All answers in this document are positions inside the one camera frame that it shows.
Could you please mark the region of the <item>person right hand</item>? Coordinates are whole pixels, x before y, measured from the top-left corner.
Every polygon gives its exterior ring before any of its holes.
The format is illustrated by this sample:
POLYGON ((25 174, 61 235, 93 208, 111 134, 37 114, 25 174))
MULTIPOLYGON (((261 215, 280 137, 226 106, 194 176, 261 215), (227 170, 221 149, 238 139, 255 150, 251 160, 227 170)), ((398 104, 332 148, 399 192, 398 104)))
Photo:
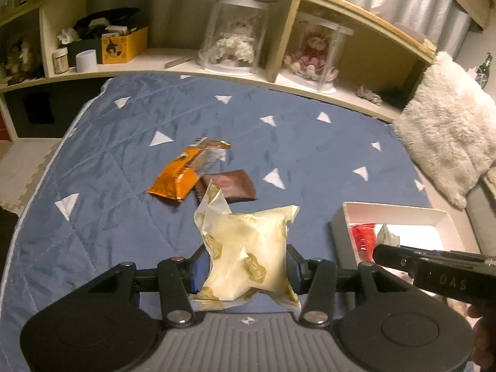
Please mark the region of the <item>person right hand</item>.
POLYGON ((467 314, 477 318, 473 327, 472 361, 481 371, 495 371, 495 308, 471 305, 467 314))

